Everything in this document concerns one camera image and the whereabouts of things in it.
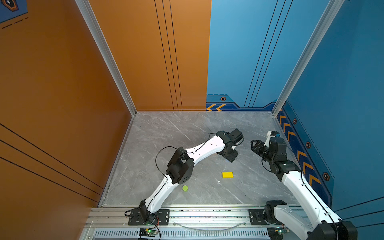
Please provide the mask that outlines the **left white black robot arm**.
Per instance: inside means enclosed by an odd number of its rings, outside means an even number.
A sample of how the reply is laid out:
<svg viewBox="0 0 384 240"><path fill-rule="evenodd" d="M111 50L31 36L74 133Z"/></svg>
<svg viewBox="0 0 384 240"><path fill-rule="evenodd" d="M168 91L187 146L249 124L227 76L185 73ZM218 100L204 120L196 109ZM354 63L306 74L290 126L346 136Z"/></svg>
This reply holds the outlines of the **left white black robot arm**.
<svg viewBox="0 0 384 240"><path fill-rule="evenodd" d="M164 178L155 191L139 204L139 213L143 222L150 223L156 219L166 198L179 185L187 182L193 173L195 165L207 157L218 154L229 162L238 156L235 148L244 140L242 132L238 129L232 132L218 131L204 143L189 149L179 147L167 164Z"/></svg>

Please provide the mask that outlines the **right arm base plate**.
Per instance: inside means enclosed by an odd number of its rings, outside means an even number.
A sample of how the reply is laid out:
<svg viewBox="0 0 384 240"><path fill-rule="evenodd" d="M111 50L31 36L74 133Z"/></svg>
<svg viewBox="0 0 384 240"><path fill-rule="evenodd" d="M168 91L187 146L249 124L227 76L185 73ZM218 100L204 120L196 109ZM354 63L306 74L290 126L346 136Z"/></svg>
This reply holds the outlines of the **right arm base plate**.
<svg viewBox="0 0 384 240"><path fill-rule="evenodd" d="M264 209L249 209L249 218L250 223L252 226L256 225L268 225L266 216L265 216L265 210Z"/></svg>

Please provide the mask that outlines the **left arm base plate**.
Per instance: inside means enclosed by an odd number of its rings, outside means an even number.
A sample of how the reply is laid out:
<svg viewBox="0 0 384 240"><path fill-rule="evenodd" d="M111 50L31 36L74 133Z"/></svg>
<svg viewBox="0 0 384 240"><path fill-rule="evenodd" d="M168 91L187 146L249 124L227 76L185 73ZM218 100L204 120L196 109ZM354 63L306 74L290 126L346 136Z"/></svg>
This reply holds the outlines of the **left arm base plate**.
<svg viewBox="0 0 384 240"><path fill-rule="evenodd" d="M144 220L139 209L133 209L129 212L128 216L128 225L129 226L145 226L145 225L157 225L157 226L167 226L170 219L170 210L169 209L160 209L154 214L149 214L147 220Z"/></svg>

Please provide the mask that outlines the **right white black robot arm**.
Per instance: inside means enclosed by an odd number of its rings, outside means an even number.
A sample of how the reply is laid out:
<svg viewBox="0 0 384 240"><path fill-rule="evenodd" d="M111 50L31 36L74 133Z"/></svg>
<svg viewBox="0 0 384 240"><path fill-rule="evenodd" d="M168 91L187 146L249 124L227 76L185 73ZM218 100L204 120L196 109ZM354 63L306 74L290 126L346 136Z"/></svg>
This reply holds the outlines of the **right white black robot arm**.
<svg viewBox="0 0 384 240"><path fill-rule="evenodd" d="M266 202L264 216L269 224L281 223L301 240L356 240L358 230L350 221L342 220L307 183L304 171L287 158L287 144L277 136L266 144L251 141L252 151L270 165L276 175L295 196L306 213L305 220L281 200Z"/></svg>

